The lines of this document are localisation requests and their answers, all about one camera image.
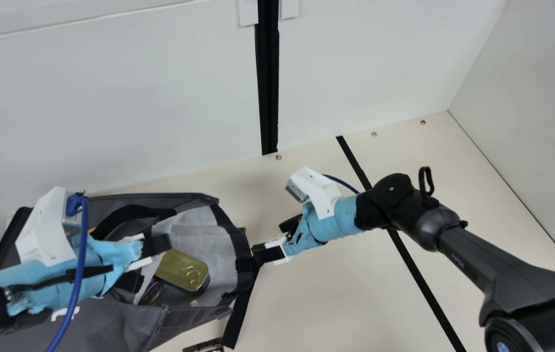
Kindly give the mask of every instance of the gray fabric bag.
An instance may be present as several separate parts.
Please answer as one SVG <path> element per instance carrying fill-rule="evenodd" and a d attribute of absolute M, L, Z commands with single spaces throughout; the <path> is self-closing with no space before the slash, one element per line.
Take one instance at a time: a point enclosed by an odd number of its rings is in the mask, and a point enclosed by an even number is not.
<path fill-rule="evenodd" d="M 142 292 L 132 294 L 113 288 L 103 299 L 86 299 L 57 352 L 145 352 L 195 328 L 231 313 L 233 300 L 252 286 L 253 270 L 240 265 L 252 255 L 244 229 L 238 229 L 218 205 L 219 200 L 205 194 L 124 194 L 90 199 L 89 227 L 110 218 L 115 210 L 128 205 L 149 209 L 173 209 L 170 218 L 130 219 L 107 234 L 106 240 L 150 232 L 169 234 L 175 250 L 208 265 L 210 283 L 201 296 L 193 296 L 164 285 L 154 302 L 135 305 Z M 21 208 L 0 242 L 0 269 L 19 264 L 14 246 L 31 209 Z M 161 256 L 139 269 L 144 276 L 143 290 L 150 283 Z M 43 316 L 44 322 L 11 333 L 0 333 L 0 351 L 36 352 L 49 345 L 63 316 Z"/>

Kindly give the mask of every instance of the screw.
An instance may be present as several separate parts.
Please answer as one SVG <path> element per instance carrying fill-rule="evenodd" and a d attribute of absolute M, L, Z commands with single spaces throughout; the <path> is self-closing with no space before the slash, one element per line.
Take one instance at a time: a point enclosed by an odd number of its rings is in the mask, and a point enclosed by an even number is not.
<path fill-rule="evenodd" d="M 4 289 L 4 296 L 6 297 L 6 301 L 12 301 L 12 292 L 9 289 Z"/>

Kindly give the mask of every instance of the bag strap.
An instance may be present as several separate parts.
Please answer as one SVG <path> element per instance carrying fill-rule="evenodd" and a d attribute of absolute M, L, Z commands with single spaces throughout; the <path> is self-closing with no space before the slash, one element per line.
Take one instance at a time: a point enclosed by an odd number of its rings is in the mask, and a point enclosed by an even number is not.
<path fill-rule="evenodd" d="M 32 208 L 21 207 L 12 217 L 2 239 L 0 240 L 0 270 L 6 267 L 19 264 L 19 257 L 17 249 L 15 248 L 15 241 L 19 237 L 25 222 L 28 220 Z M 9 256 L 10 252 L 14 252 L 15 256 L 13 263 L 5 263 L 5 259 Z"/>
<path fill-rule="evenodd" d="M 242 328 L 242 323 L 245 320 L 245 314 L 247 314 L 247 307 L 249 305 L 249 299 L 251 298 L 251 292 L 254 290 L 254 285 L 256 283 L 260 267 L 264 265 L 264 262 L 260 261 L 255 256 L 251 258 L 250 263 L 254 274 L 254 280 L 251 283 L 251 286 L 249 286 L 247 290 L 237 297 L 235 306 L 232 309 L 232 314 L 230 315 L 226 329 L 223 332 L 223 338 L 221 339 L 221 344 L 231 350 L 236 347 L 236 343 L 240 335 L 240 329 Z"/>
<path fill-rule="evenodd" d="M 124 273 L 117 281 L 115 285 L 118 289 L 127 290 L 131 293 L 138 293 L 141 290 L 141 286 L 145 281 L 145 277 L 137 272 L 131 271 Z"/>
<path fill-rule="evenodd" d="M 106 236 L 116 229 L 117 226 L 122 223 L 134 220 L 134 219 L 145 219 L 145 218 L 157 218 L 158 220 L 163 220 L 177 215 L 175 209 L 159 209 L 144 207 L 143 205 L 126 205 L 121 207 L 110 215 L 108 215 L 102 222 L 97 225 L 97 227 L 91 232 L 93 239 L 103 241 Z"/>

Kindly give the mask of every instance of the bag handle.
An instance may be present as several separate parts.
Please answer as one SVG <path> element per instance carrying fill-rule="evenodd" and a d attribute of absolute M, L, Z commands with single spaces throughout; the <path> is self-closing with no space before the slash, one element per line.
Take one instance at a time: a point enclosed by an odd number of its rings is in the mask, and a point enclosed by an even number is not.
<path fill-rule="evenodd" d="M 150 208 L 137 204 L 126 205 L 104 218 L 90 235 L 93 239 L 103 241 L 112 230 L 126 221 L 145 218 L 158 218 L 158 220 L 163 220 L 175 215 L 177 215 L 175 209 Z"/>

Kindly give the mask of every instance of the white wall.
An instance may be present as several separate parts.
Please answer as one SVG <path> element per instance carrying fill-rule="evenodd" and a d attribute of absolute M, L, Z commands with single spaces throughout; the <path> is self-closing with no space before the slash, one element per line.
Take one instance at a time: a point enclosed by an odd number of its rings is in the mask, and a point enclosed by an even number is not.
<path fill-rule="evenodd" d="M 280 22 L 280 149 L 449 108 L 507 0 L 301 0 Z"/>
<path fill-rule="evenodd" d="M 510 0 L 450 112 L 555 240 L 555 0 Z"/>
<path fill-rule="evenodd" d="M 260 154 L 235 0 L 0 36 L 0 237 L 53 185 L 97 192 Z"/>
<path fill-rule="evenodd" d="M 187 1 L 0 0 L 0 34 Z"/>

